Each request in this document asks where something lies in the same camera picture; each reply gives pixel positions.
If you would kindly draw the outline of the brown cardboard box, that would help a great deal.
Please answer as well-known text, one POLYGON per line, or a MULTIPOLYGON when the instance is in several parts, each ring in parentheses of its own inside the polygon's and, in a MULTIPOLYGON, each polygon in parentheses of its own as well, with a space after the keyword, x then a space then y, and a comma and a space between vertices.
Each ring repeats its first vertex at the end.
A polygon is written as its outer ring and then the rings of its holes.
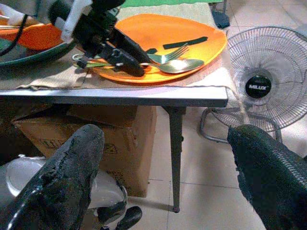
POLYGON ((123 184, 129 196, 146 197, 156 127, 154 106, 63 105, 37 108, 12 123, 47 158, 80 127, 103 130, 100 169, 123 184))

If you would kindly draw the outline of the long black tape strip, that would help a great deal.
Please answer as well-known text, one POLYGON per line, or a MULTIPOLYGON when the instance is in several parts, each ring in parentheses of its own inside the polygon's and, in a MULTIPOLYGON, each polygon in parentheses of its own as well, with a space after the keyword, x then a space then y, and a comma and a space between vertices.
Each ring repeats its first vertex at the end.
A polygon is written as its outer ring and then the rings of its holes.
POLYGON ((182 42, 177 42, 177 43, 170 43, 170 44, 164 44, 163 48, 164 49, 172 49, 172 48, 179 48, 183 45, 196 45, 202 42, 206 42, 208 40, 208 37, 203 36, 197 39, 193 39, 193 40, 188 40, 188 41, 182 41, 182 42))

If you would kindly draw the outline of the silver floor fan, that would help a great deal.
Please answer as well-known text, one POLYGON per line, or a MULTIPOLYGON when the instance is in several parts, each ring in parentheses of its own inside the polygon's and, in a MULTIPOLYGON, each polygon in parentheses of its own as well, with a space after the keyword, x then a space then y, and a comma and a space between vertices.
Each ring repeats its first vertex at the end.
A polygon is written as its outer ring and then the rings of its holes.
POLYGON ((261 26, 228 39, 236 92, 228 91, 225 108, 207 108, 200 122, 201 135, 211 141, 226 139, 205 132, 213 115, 226 126, 251 124, 274 132, 307 114, 307 31, 279 26, 261 26))

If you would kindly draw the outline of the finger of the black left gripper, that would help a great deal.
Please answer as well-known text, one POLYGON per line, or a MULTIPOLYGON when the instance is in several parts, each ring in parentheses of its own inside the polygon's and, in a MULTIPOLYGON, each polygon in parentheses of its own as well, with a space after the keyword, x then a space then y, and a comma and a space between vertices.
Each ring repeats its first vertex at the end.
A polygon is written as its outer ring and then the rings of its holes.
POLYGON ((120 48, 129 53, 139 63, 151 62, 147 53, 140 47, 140 45, 118 29, 112 30, 110 42, 116 48, 120 48))
POLYGON ((144 70, 139 66, 139 62, 126 51, 120 48, 104 46, 102 48, 102 59, 112 66, 123 64, 123 72, 134 76, 141 77, 144 75, 144 70))

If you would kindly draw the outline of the burlap placemat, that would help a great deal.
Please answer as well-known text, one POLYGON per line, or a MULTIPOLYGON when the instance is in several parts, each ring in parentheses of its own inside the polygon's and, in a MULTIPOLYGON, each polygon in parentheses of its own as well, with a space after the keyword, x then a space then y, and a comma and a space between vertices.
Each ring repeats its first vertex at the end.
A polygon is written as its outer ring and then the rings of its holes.
MULTIPOLYGON (((158 14, 191 19, 201 24, 214 24, 207 3, 141 6, 122 8, 118 14, 121 21, 138 14, 158 14)), ((230 54, 225 48, 220 55, 200 69, 186 72, 178 79, 158 83, 129 83, 108 80, 106 75, 113 73, 108 69, 85 70, 73 66, 74 48, 62 58, 47 63, 38 63, 25 67, 0 67, 0 90, 14 89, 102 89, 127 87, 189 87, 189 86, 226 86, 234 88, 230 54)))

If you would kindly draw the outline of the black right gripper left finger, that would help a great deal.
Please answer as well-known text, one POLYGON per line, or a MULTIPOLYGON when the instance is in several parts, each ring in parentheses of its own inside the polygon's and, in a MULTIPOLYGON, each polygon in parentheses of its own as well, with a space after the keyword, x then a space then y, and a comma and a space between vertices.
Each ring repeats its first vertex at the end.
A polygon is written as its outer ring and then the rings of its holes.
POLYGON ((104 132, 87 124, 0 210, 0 230, 79 230, 103 156, 104 132))

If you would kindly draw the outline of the dark green plate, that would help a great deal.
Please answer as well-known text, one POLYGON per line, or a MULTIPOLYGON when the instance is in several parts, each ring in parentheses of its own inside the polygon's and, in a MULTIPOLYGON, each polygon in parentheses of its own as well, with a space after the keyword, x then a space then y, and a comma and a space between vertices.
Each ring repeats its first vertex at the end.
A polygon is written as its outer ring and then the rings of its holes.
POLYGON ((62 43, 47 50, 31 50, 22 45, 16 45, 10 52, 0 56, 0 68, 22 66, 40 63, 43 61, 57 60, 69 53, 76 46, 75 42, 62 43))

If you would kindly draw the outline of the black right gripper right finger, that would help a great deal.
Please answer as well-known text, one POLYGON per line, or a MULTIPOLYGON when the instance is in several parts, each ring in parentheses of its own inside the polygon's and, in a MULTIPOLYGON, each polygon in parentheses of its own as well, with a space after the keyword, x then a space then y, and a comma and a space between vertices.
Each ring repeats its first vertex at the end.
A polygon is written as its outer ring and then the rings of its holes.
POLYGON ((307 157, 252 125, 228 129, 239 188, 266 230, 307 230, 307 157))

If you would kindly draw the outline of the green cloth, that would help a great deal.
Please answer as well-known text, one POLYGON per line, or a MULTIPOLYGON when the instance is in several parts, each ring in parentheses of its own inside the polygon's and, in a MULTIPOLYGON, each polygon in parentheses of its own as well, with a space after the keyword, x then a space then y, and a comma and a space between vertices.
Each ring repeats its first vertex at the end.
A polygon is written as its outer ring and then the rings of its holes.
POLYGON ((203 10, 223 12, 226 0, 125 0, 118 8, 140 12, 203 10))

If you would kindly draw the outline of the large orange plate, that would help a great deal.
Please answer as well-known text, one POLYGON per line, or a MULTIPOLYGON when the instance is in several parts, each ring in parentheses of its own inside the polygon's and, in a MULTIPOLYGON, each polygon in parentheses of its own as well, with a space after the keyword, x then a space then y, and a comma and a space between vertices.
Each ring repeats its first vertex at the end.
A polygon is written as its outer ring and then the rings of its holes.
POLYGON ((140 14, 117 23, 116 28, 138 43, 143 50, 156 48, 159 55, 165 55, 176 48, 164 49, 164 44, 177 43, 208 37, 206 42, 190 45, 183 55, 186 59, 200 59, 204 65, 185 73, 167 74, 148 66, 142 77, 132 77, 125 72, 111 69, 94 69, 102 78, 118 84, 134 86, 178 85, 184 86, 204 79, 215 71, 223 71, 223 50, 227 38, 223 31, 207 24, 173 16, 158 14, 140 14))

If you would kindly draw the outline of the grey metal table leg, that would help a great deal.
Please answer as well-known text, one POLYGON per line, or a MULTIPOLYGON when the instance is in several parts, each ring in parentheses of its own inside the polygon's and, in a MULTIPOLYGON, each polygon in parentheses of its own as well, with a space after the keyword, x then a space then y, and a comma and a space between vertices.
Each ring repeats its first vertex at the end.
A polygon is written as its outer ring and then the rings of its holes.
POLYGON ((180 175, 181 175, 181 153, 183 115, 186 114, 185 107, 163 106, 169 116, 170 146, 171 146, 171 170, 173 186, 173 209, 174 213, 180 212, 180 175))

